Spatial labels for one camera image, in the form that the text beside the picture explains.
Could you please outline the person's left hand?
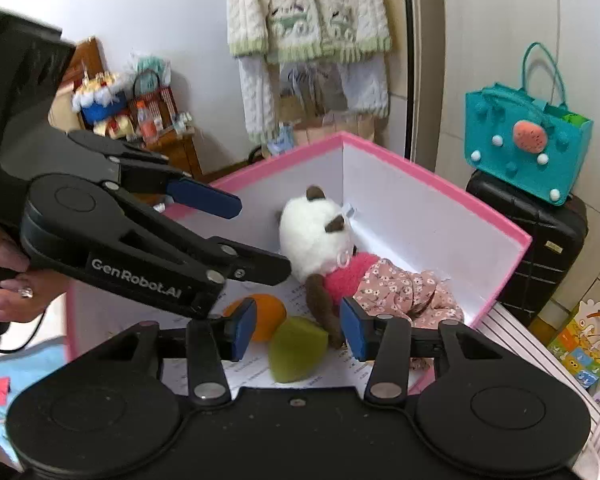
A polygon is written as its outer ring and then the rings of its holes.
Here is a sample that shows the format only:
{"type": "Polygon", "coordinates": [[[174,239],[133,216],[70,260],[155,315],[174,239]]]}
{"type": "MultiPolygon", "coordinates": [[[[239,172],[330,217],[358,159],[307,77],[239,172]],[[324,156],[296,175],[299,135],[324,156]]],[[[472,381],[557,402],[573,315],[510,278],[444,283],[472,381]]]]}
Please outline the person's left hand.
{"type": "Polygon", "coordinates": [[[29,271],[29,259],[0,229],[0,268],[16,276],[0,281],[0,322],[33,321],[67,288],[67,279],[54,271],[29,271]]]}

